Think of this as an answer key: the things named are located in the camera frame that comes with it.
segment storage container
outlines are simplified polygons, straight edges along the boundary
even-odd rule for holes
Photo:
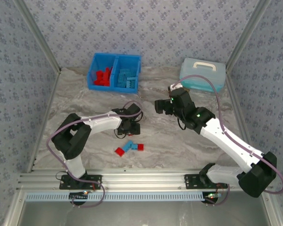
[[[97,86],[94,81],[97,79],[96,72],[105,71],[106,68],[112,68],[110,75],[110,86]],[[125,80],[125,87],[118,82],[119,74],[121,76],[126,72],[130,74]],[[121,55],[110,53],[95,53],[91,66],[87,74],[87,84],[89,89],[100,91],[115,91],[122,93],[137,93],[138,75],[141,72],[141,56]]]
[[[225,64],[185,58],[180,70],[180,79],[193,74],[202,75],[209,79],[217,92],[225,85]],[[186,88],[213,92],[210,84],[202,78],[188,78],[183,80],[181,84]]]

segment blue bin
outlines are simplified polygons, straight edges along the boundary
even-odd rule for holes
[[[113,67],[110,75],[110,86],[107,87],[94,85],[93,82],[97,79],[96,72],[99,70],[105,71],[106,67]],[[118,75],[121,69],[129,69],[130,73],[135,76],[134,88],[122,88],[117,86]],[[137,93],[138,75],[140,72],[141,56],[95,53],[87,74],[88,89],[122,93]]]

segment gray marble floor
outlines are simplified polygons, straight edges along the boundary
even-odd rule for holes
[[[129,100],[142,103],[144,117],[141,134],[117,139],[114,132],[104,131],[89,137],[82,152],[87,169],[102,168],[185,168],[200,169],[209,162],[233,166],[235,162],[211,141],[194,131],[182,131],[174,116],[156,114],[154,101],[166,99],[167,87],[179,78],[180,68],[142,68],[138,94],[121,94],[88,90],[86,68],[62,69],[35,168],[60,168],[60,163],[46,149],[45,142],[70,113],[92,116],[120,108]],[[217,115],[213,93],[190,90],[196,106],[204,106]],[[227,88],[219,93],[225,125],[238,136],[239,131]],[[143,143],[144,151],[115,154],[129,139]]]

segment patterned wallpaper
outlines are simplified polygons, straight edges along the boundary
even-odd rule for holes
[[[257,1],[25,0],[61,67],[89,66],[95,52],[225,63]]]
[[[283,173],[283,0],[272,1],[231,75],[252,141]]]
[[[55,73],[12,0],[0,0],[0,226],[27,169]]]

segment robotic arm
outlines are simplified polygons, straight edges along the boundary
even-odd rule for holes
[[[140,134],[140,124],[137,118],[139,115],[130,117],[130,115],[141,112],[141,109],[132,104],[127,109],[112,109],[106,114],[101,114],[92,117],[79,117],[73,113],[67,116],[60,128],[68,125],[74,121],[89,119],[68,128],[64,129],[51,140],[55,147],[63,155],[64,163],[67,165],[68,170],[76,177],[84,179],[87,176],[86,169],[83,166],[81,152],[86,144],[86,141],[91,134],[99,133],[108,129],[116,129],[117,135]]]
[[[222,167],[210,163],[200,172],[201,182],[204,185],[213,182],[240,186],[250,196],[259,197],[276,177],[276,173],[258,158],[233,143],[221,129],[219,119],[207,108],[196,107],[189,93],[180,83],[174,88],[169,87],[169,96],[170,99],[155,101],[156,113],[161,114],[165,111],[165,114],[176,116],[181,129],[192,129],[211,140],[239,165],[239,167]],[[271,152],[264,154],[243,142],[227,128],[225,130],[242,146],[262,156],[276,167],[277,158],[274,154]]]

